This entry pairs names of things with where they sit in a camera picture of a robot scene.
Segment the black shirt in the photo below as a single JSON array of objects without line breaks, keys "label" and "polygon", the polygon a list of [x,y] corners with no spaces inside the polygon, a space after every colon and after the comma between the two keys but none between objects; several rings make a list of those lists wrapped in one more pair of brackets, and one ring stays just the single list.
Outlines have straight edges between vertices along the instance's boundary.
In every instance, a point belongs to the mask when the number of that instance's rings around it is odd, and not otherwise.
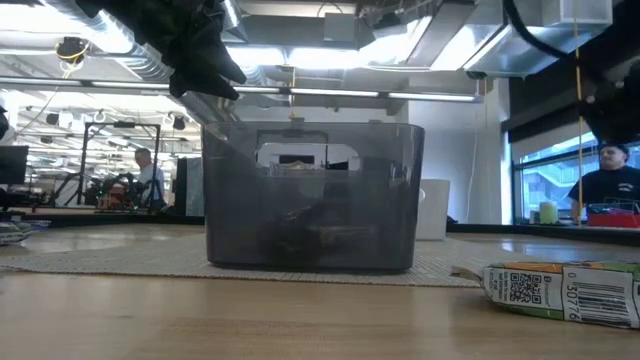
[{"label": "black shirt", "polygon": [[[578,201],[576,183],[569,197]],[[640,170],[625,166],[618,170],[597,170],[582,177],[582,202],[602,204],[620,200],[640,200]]]}]

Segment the man with cap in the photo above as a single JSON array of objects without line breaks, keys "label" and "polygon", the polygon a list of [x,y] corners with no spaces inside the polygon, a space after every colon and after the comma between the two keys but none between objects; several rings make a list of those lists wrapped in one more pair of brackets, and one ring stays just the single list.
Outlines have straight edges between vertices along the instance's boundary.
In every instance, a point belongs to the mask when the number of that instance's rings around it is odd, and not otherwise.
[{"label": "man with cap", "polygon": [[[629,149],[621,144],[605,144],[600,150],[600,170],[582,177],[583,205],[619,203],[640,200],[640,170],[627,166]],[[573,200],[571,215],[580,222],[579,183],[569,198]]]}]

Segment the desk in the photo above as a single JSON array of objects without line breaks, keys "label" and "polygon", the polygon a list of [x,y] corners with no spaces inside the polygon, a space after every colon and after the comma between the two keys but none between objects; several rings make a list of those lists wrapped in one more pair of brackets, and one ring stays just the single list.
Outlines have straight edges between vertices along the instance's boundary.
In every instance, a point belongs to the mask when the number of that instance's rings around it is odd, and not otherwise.
[{"label": "desk", "polygon": [[[170,241],[202,227],[60,229],[22,252]],[[640,250],[508,235],[513,251]],[[16,248],[0,250],[0,256]],[[0,354],[14,359],[633,359],[640,333],[500,311],[480,289],[0,273]]]}]

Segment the computer monitor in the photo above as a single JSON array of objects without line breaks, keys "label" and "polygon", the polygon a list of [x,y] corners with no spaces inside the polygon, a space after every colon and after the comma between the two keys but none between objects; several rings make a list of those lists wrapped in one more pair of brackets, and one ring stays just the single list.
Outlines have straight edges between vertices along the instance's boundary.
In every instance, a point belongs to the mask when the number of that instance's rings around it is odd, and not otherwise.
[{"label": "computer monitor", "polygon": [[24,184],[27,155],[29,155],[28,146],[0,146],[0,184]]}]

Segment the table surface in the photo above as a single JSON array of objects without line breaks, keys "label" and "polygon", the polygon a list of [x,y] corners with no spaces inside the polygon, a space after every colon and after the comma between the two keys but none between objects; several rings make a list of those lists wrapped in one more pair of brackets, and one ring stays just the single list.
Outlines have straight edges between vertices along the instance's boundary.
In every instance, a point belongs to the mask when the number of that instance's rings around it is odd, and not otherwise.
[{"label": "table surface", "polygon": [[[175,225],[36,234],[0,256],[171,241]],[[531,236],[452,237],[558,261],[640,248]],[[0,358],[635,359],[640,332],[515,315],[480,289],[70,276],[0,270]]]}]

